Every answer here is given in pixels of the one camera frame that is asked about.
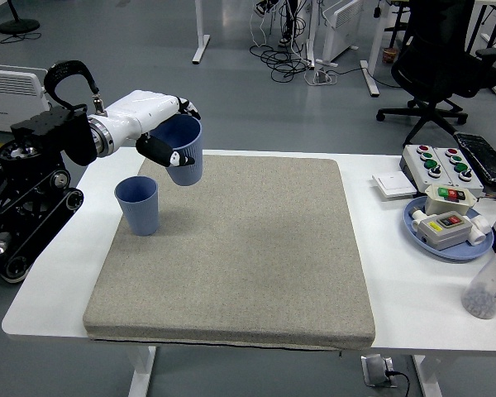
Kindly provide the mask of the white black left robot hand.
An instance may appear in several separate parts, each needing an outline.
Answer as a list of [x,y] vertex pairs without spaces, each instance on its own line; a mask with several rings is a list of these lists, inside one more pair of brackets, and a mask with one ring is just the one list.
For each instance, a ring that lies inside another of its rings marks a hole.
[[168,167],[193,165],[195,159],[175,150],[150,132],[178,114],[200,118],[198,110],[185,98],[151,91],[135,90],[106,108],[105,116],[94,116],[103,127],[103,154],[111,155],[127,140],[136,142],[137,151],[155,163]]

